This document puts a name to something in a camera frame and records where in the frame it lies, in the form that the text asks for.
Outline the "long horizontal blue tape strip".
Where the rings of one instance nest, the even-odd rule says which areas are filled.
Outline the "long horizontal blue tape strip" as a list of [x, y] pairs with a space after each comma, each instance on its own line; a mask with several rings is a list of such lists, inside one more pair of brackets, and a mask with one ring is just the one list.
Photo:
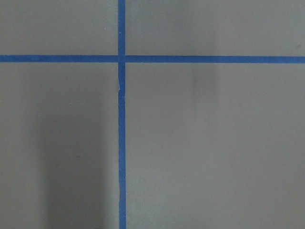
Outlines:
[[304, 64], [303, 56], [179, 55], [1, 55], [1, 62], [127, 62], [127, 63], [281, 63]]

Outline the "long vertical blue tape strip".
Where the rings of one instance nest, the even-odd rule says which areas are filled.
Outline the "long vertical blue tape strip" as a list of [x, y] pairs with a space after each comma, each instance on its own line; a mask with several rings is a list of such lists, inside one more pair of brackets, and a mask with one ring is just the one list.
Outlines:
[[125, 150], [125, 3], [118, 1], [118, 133], [119, 133], [119, 228], [126, 228], [126, 150]]

